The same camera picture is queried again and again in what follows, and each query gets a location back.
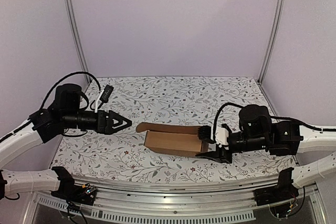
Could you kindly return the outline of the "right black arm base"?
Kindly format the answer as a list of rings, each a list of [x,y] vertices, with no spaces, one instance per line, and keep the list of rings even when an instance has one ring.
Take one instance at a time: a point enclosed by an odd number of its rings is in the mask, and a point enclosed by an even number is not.
[[[293,167],[282,170],[279,173],[276,185],[255,189],[253,191],[254,201],[257,206],[287,201],[285,204],[270,207],[271,214],[277,219],[288,218],[290,216],[293,205],[299,196],[299,189],[293,185],[293,170]]]

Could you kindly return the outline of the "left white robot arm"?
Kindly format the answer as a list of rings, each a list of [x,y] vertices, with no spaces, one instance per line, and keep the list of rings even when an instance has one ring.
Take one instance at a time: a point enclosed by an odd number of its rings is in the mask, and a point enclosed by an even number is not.
[[[56,88],[48,108],[31,114],[18,128],[1,138],[1,198],[13,194],[48,190],[55,197],[80,201],[91,197],[94,189],[88,184],[76,186],[72,175],[61,166],[35,172],[5,170],[9,162],[26,151],[47,143],[67,129],[95,131],[112,135],[132,125],[132,121],[113,112],[80,107],[87,100],[81,86],[66,83]]]

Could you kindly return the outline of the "brown cardboard paper box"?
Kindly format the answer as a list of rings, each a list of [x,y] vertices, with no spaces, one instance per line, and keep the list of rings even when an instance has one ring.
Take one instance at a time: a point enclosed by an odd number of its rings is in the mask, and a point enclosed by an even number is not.
[[[195,157],[206,153],[209,144],[198,138],[199,126],[180,126],[142,122],[136,132],[145,132],[144,146],[159,154]]]

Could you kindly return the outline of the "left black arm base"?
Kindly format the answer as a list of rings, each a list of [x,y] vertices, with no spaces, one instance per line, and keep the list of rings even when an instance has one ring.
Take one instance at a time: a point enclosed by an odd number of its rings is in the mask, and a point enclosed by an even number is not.
[[[97,195],[96,186],[90,183],[76,185],[74,178],[64,167],[55,166],[51,170],[57,174],[57,179],[60,181],[57,190],[51,192],[52,196],[70,202],[93,206]]]

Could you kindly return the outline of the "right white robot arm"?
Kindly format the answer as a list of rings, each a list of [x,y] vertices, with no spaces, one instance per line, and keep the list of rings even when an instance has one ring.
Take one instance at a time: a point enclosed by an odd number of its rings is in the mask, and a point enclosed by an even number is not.
[[[235,153],[264,150],[270,155],[288,156],[331,151],[329,156],[311,164],[282,170],[277,185],[271,190],[276,201],[284,200],[292,188],[302,188],[335,173],[335,129],[312,126],[289,117],[274,117],[266,106],[256,104],[241,106],[238,117],[239,131],[236,133],[226,124],[217,125],[219,114],[215,115],[212,126],[201,126],[198,138],[216,148],[199,153],[197,157],[230,164]]]

